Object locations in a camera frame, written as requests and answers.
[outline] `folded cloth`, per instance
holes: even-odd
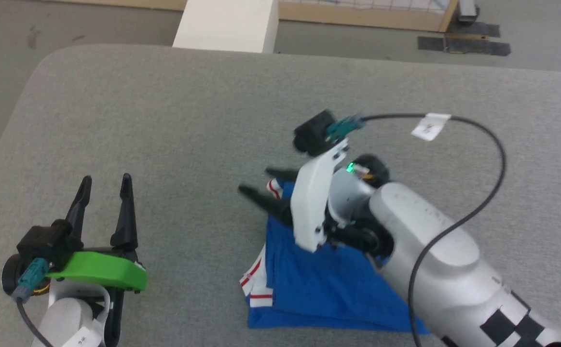
[[[267,186],[289,199],[293,182]],[[364,255],[329,244],[315,253],[295,244],[293,230],[269,217],[267,241],[241,285],[249,303],[248,326],[329,327],[410,332],[409,310]],[[421,321],[418,331],[428,331]]]

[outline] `floor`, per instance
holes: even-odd
[[[561,71],[561,0],[479,0],[483,22],[500,24],[509,57],[418,51],[424,33],[282,22],[276,51],[407,62],[435,62]],[[0,0],[0,136],[18,96],[43,57],[76,44],[170,46],[180,13]]]

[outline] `gray fabric surface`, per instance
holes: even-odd
[[[0,270],[33,224],[63,217],[84,175],[86,246],[115,230],[119,186],[133,176],[150,289],[125,299],[121,346],[389,346],[409,334],[249,330],[238,280],[264,242],[265,216],[236,187],[294,166],[293,128],[323,108],[449,112],[494,129],[509,152],[499,196],[466,230],[535,309],[561,323],[561,73],[327,57],[83,46],[47,57],[0,141]],[[393,177],[459,218],[498,171],[494,146],[450,124],[432,143],[411,120],[351,136]],[[27,305],[40,322],[46,299]],[[0,346],[31,342],[0,290]],[[426,338],[425,345],[438,345]]]

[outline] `black tape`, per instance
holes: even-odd
[[[509,43],[467,38],[418,37],[417,49],[446,53],[480,53],[506,57],[512,53]]]
[[[454,34],[474,34],[484,35],[487,37],[501,37],[501,26],[482,22],[476,22],[470,26],[466,26],[457,22],[451,22],[447,32]]]
[[[456,343],[454,343],[454,341],[452,341],[451,338],[448,338],[447,336],[445,336],[444,338],[441,339],[441,341],[443,343],[445,343],[445,345],[447,347],[458,347],[458,345]]]
[[[520,339],[514,347],[543,347],[538,341]]]
[[[521,319],[520,323],[516,325],[515,331],[520,335],[521,340],[535,340],[542,334],[544,327],[531,318],[528,313]]]
[[[516,329],[516,325],[500,310],[495,311],[494,314],[479,327],[497,346],[507,340]]]
[[[516,300],[518,300],[519,303],[521,303],[523,306],[525,306],[525,308],[527,308],[527,310],[531,310],[531,307],[529,307],[529,305],[527,305],[527,303],[520,298],[520,296],[518,296],[518,294],[516,294],[516,292],[514,292],[514,290],[512,290],[512,296],[514,298],[516,298]]]

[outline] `white label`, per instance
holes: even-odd
[[[429,113],[417,123],[411,134],[422,140],[432,141],[441,132],[450,114]]]
[[[100,332],[83,326],[62,347],[98,347],[101,342]]]

